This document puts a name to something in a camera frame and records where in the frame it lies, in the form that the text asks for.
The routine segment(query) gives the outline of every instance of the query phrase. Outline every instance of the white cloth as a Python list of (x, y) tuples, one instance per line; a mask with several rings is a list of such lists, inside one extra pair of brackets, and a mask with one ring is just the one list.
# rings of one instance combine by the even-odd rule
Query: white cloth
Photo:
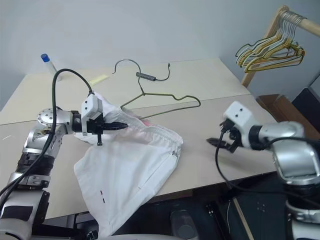
[(128, 128), (76, 137), (91, 146), (74, 165), (83, 199), (99, 224), (99, 239), (112, 235), (162, 187), (177, 166), (182, 138), (172, 130), (135, 116), (102, 99), (104, 120)]

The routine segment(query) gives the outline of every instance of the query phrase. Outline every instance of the blue bottle cap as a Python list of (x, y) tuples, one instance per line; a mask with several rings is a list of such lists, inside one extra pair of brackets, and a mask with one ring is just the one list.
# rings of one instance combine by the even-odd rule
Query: blue bottle cap
[(42, 58), (42, 60), (46, 63), (46, 62), (49, 62), (50, 61), (50, 58), (48, 57), (48, 55), (47, 54), (41, 54), (41, 58)]

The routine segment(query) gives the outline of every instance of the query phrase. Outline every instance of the hanger hook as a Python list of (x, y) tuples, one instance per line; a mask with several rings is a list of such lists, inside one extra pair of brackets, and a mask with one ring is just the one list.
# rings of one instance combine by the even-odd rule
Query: hanger hook
[(115, 74), (115, 73), (116, 73), (118, 63), (123, 62), (123, 61), (133, 62), (133, 63), (138, 67), (138, 69), (139, 69), (138, 84), (139, 84), (139, 86), (140, 86), (140, 89), (141, 89), (142, 94), (144, 95), (144, 94), (145, 94), (145, 91), (144, 91), (144, 89), (142, 88), (142, 86), (141, 86), (141, 84), (140, 84), (141, 68), (140, 68), (139, 64), (138, 64), (136, 61), (134, 61), (134, 60), (132, 60), (132, 59), (122, 59), (122, 60), (117, 61), (117, 62), (115, 63), (115, 65), (114, 65), (114, 72), (113, 72), (112, 74)]

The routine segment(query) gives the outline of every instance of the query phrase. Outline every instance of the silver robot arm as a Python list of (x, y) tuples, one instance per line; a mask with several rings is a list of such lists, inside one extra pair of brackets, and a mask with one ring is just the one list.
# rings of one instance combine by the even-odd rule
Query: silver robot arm
[[(263, 150), (268, 142), (283, 137), (304, 138), (304, 127), (297, 122), (284, 121), (260, 125), (249, 109), (235, 101), (223, 114), (230, 138), (231, 152), (237, 146)], [(286, 192), (304, 196), (320, 203), (320, 160), (317, 151), (307, 142), (283, 139), (267, 148)], [(288, 235), (292, 239), (320, 240), (320, 209), (303, 200), (287, 195)]]
[[(12, 191), (0, 213), (0, 239), (29, 240), (32, 231), (45, 220), (49, 206), (50, 193), (43, 190), (50, 183), (50, 173), (58, 155), (64, 135), (73, 133), (92, 133), (97, 135), (97, 145), (102, 145), (104, 131), (126, 128), (121, 122), (105, 123), (102, 101), (90, 94), (81, 105), (81, 113), (56, 109), (56, 128), (50, 146), (43, 158)], [(30, 131), (16, 171), (8, 183), (19, 178), (41, 154), (53, 124), (51, 108), (41, 111), (37, 122)]]

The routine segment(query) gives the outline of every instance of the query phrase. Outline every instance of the clothes rack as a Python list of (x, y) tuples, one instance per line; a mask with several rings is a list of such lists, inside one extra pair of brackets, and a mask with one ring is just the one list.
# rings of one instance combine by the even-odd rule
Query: clothes rack
[[(289, 7), (285, 6), (285, 5), (282, 5), (277, 9), (275, 16), (272, 19), (271, 24), (269, 25), (265, 35), (263, 36), (264, 39), (269, 38), (276, 33), (276, 31), (278, 29), (278, 19), (280, 17), (280, 14), (283, 11), (288, 11), (288, 10), (289, 10)], [(305, 18), (298, 24), (298, 27), (306, 30), (309, 33), (312, 33), (312, 34), (320, 37), (320, 25), (315, 22), (312, 22), (312, 21)], [(246, 88), (248, 88), (248, 86), (249, 86), (250, 82), (252, 81), (252, 79), (254, 78), (255, 74), (256, 74), (255, 71), (245, 73), (244, 77), (241, 81), (241, 84), (243, 86), (245, 86)]]

